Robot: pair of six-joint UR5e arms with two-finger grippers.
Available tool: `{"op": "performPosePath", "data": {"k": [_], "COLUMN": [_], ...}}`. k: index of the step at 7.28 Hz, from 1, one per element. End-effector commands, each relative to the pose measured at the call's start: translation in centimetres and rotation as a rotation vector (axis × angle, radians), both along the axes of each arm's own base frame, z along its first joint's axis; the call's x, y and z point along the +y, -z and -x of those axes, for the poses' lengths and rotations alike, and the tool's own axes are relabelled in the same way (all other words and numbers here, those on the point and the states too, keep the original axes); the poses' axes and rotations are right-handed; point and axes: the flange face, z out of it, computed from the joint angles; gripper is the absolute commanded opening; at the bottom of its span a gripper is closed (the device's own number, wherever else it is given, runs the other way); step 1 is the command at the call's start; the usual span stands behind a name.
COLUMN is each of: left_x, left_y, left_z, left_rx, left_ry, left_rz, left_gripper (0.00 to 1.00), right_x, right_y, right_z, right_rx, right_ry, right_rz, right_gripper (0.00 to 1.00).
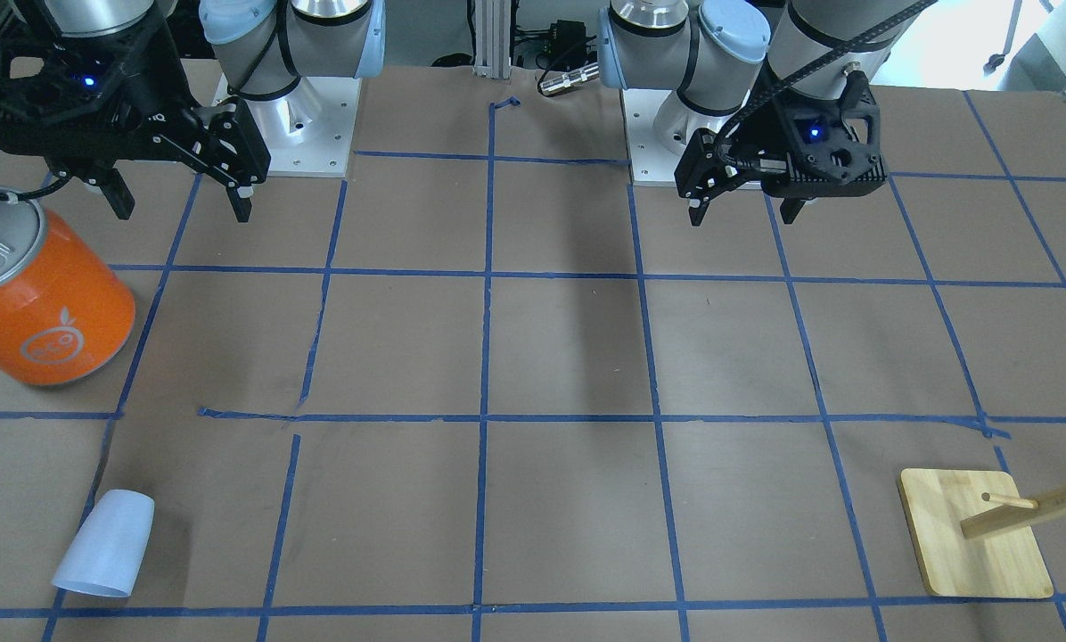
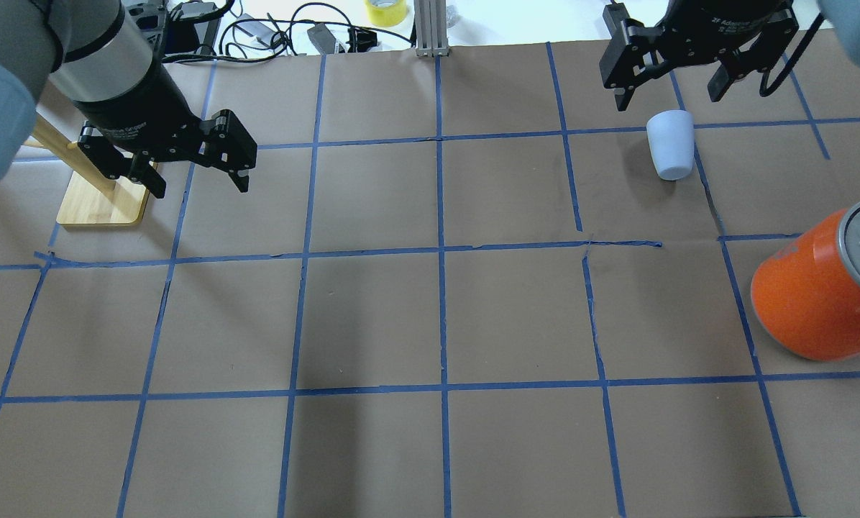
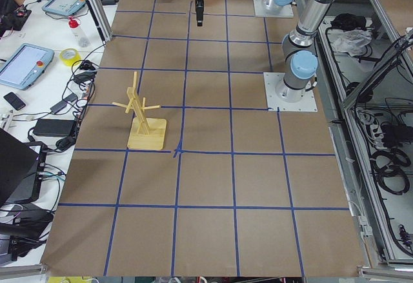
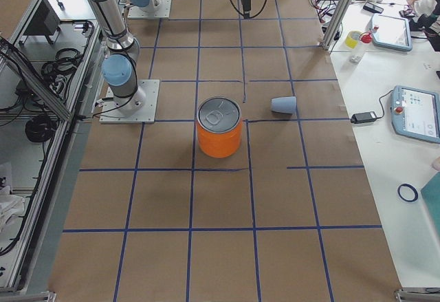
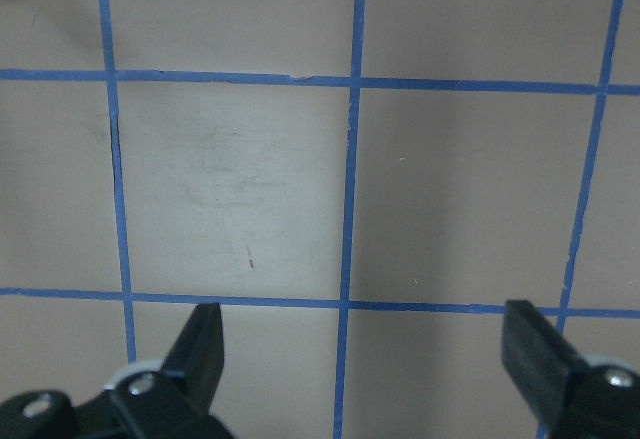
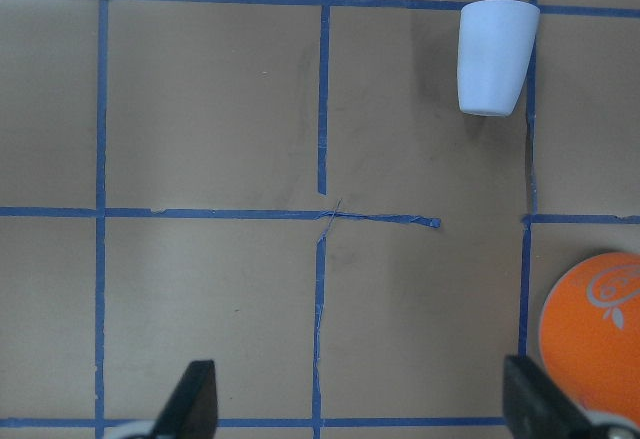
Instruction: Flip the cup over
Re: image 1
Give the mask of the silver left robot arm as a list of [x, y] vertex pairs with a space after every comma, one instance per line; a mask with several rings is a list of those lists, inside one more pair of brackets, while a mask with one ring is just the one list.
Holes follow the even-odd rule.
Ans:
[[756, 183], [792, 224], [810, 200], [862, 198], [888, 180], [871, 81], [927, 1], [611, 1], [605, 86], [665, 90], [655, 129], [676, 155], [692, 225]]

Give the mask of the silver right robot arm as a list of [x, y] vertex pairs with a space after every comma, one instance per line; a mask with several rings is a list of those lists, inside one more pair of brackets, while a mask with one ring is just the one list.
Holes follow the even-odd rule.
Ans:
[[372, 78], [385, 64], [381, 1], [201, 1], [227, 97], [196, 99], [157, 1], [15, 1], [0, 41], [0, 150], [39, 157], [53, 188], [100, 191], [129, 219], [119, 161], [185, 164], [225, 188], [236, 219], [272, 153], [318, 137], [309, 79]]

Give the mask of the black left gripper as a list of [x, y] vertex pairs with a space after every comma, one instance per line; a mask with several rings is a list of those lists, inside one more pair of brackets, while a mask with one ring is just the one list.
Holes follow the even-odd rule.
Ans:
[[847, 81], [833, 99], [784, 89], [757, 109], [740, 110], [737, 125], [688, 135], [673, 178], [689, 199], [692, 227], [701, 226], [709, 200], [742, 184], [782, 199], [779, 218], [792, 225], [809, 199], [856, 198], [886, 182], [879, 106], [867, 78]]

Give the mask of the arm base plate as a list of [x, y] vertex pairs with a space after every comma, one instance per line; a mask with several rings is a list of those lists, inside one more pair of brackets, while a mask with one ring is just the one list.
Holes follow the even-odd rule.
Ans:
[[302, 78], [291, 94], [248, 102], [269, 154], [268, 177], [345, 178], [361, 78]]
[[623, 90], [621, 110], [635, 186], [675, 186], [673, 175], [687, 151], [688, 138], [700, 128], [716, 133], [730, 118], [693, 110], [675, 90]]

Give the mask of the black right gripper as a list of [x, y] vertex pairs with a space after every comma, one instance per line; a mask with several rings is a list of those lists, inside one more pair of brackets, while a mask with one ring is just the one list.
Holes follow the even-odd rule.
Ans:
[[113, 214], [136, 200], [117, 161], [171, 161], [227, 188], [239, 223], [271, 155], [247, 106], [200, 105], [157, 4], [16, 4], [0, 37], [0, 150], [96, 184]]

